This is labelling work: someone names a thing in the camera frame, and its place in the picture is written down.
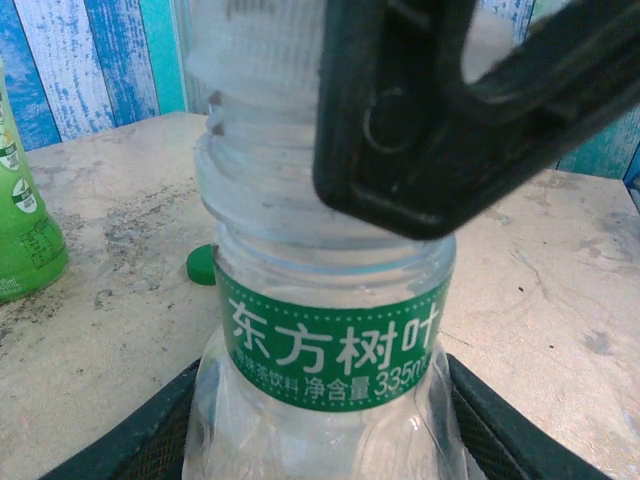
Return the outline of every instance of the plastic bottle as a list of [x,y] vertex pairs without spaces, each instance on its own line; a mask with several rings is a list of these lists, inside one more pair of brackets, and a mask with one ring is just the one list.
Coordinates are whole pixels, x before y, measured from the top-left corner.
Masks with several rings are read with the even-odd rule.
[[68,261],[47,213],[16,128],[0,58],[0,304],[44,288]]
[[311,182],[324,0],[207,1],[197,178],[223,330],[196,380],[184,480],[467,478],[436,334],[455,240],[333,212]]

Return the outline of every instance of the table surface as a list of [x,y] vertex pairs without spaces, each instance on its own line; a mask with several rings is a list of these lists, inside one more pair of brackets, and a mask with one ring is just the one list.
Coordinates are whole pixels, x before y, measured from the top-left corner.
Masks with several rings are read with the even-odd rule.
[[[193,146],[171,114],[29,154],[71,262],[0,307],[0,478],[81,450],[202,354],[215,287]],[[458,233],[440,338],[535,424],[617,479],[640,477],[640,217],[621,182],[545,171]]]

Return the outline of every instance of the green tea bottle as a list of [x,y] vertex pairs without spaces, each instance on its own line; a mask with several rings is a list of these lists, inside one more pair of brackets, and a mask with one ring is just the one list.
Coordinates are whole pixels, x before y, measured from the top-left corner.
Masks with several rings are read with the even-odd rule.
[[67,250],[27,165],[0,58],[0,304],[54,282]]

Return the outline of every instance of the green label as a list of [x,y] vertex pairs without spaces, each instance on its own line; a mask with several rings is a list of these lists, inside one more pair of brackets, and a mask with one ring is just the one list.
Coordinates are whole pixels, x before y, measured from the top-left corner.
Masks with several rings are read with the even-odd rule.
[[12,172],[20,168],[18,148],[15,143],[9,145],[7,148],[0,148],[0,165]]
[[429,365],[449,279],[393,305],[332,309],[265,297],[216,268],[229,354],[282,402],[327,412],[376,407],[413,388]]
[[19,178],[13,186],[11,200],[24,213],[33,213],[38,209],[38,201],[24,178]]

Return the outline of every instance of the clip jaw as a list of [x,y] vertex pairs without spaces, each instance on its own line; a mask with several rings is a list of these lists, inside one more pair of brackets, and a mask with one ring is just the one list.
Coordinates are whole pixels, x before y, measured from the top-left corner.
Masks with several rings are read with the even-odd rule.
[[583,0],[475,83],[475,0],[328,0],[314,185],[414,239],[447,235],[640,102],[640,0]]

